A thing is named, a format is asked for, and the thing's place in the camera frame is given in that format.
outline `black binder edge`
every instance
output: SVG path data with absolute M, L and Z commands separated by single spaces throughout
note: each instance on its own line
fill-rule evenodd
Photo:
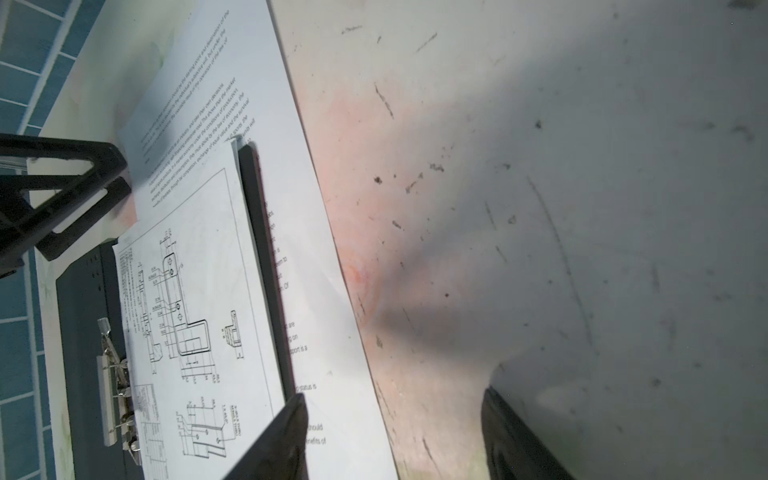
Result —
M 253 240 L 256 242 L 256 254 L 261 269 L 261 281 L 264 286 L 267 312 L 272 327 L 272 340 L 277 354 L 277 367 L 283 384 L 283 396 L 288 401 L 296 393 L 293 380 L 293 368 L 290 362 L 290 348 L 286 331 L 283 301 L 280 299 L 280 287 L 277 282 L 274 245 L 270 235 L 269 217 L 266 214 L 261 172 L 258 167 L 259 155 L 256 148 L 246 144 L 237 151 L 240 165 L 240 181 L 243 183 L 243 195 L 250 217 Z

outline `sheet of paper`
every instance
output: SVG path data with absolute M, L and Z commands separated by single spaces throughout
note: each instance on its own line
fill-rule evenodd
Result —
M 260 155 L 291 362 L 310 411 L 310 477 L 397 478 L 263 0 L 201 2 L 121 132 L 139 224 L 173 210 L 206 181 L 210 152 L 235 134 Z M 243 351 L 255 355 L 245 344 Z M 207 395 L 210 384 L 197 385 Z
M 233 149 L 114 246 L 145 478 L 221 478 L 283 407 Z

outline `blue tile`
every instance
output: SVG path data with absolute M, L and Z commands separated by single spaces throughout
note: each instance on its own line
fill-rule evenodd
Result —
M 37 5 L 40 8 L 45 8 L 50 13 L 63 17 L 67 13 L 67 7 L 69 6 L 69 0 L 27 0 L 33 5 Z
M 23 269 L 0 279 L 0 319 L 27 314 L 26 291 Z
M 40 73 L 61 24 L 22 3 L 11 3 L 0 60 Z
M 38 378 L 40 380 L 40 410 L 43 426 L 51 424 L 51 406 L 48 403 L 48 377 L 45 375 L 45 355 L 38 356 Z
M 35 397 L 0 406 L 5 477 L 20 478 L 40 468 Z
M 53 70 L 51 70 L 51 74 L 48 76 L 48 81 L 45 82 L 43 92 L 40 93 L 38 104 L 29 118 L 29 123 L 39 127 L 43 126 L 45 119 L 48 118 L 48 114 L 51 113 L 51 108 L 53 108 L 56 98 L 58 98 L 58 92 L 61 91 L 61 87 L 64 86 L 64 82 L 67 80 L 67 75 L 69 75 L 72 65 L 74 65 L 74 60 L 62 57 L 61 55 L 56 56 Z
M 27 135 L 29 137 L 39 137 L 40 129 L 35 127 L 27 127 L 27 129 L 24 130 L 24 135 Z
M 0 400 L 32 391 L 32 358 L 26 320 L 0 323 L 0 379 Z
M 104 0 L 83 0 L 80 4 L 80 9 L 78 9 L 78 14 L 74 17 L 67 38 L 64 40 L 61 51 L 73 57 L 77 57 L 80 54 L 85 39 L 91 33 L 91 27 L 94 26 L 96 17 L 101 12 L 102 5 L 104 5 Z
M 40 315 L 40 295 L 38 292 L 38 269 L 35 268 L 35 249 L 29 250 L 29 276 L 32 284 L 32 315 L 35 318 L 35 350 L 42 352 L 43 347 L 43 324 Z
M 16 134 L 26 108 L 0 101 L 0 133 Z
M 56 463 L 53 456 L 53 433 L 51 429 L 43 432 L 43 449 L 45 449 L 45 475 L 48 480 L 56 480 Z
M 6 100 L 29 103 L 37 81 L 33 74 L 0 65 L 0 97 Z

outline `paper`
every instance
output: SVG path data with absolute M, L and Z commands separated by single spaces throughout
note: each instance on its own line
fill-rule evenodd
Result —
M 235 134 L 260 156 L 293 373 L 310 411 L 310 478 L 397 478 L 269 10 L 202 2 L 121 132 L 139 224 L 207 181 L 210 153 Z M 193 385 L 198 396 L 214 388 Z
M 147 479 L 221 478 L 283 407 L 234 152 L 114 246 Z

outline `white tabletop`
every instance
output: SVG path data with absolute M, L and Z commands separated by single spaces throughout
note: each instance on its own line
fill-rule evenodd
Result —
M 492 376 L 579 478 L 764 477 L 768 5 L 695 3 L 272 3 L 401 478 L 487 478 Z M 193 8 L 107 0 L 42 136 L 119 144 Z M 57 478 L 55 279 L 134 219 L 38 255 Z

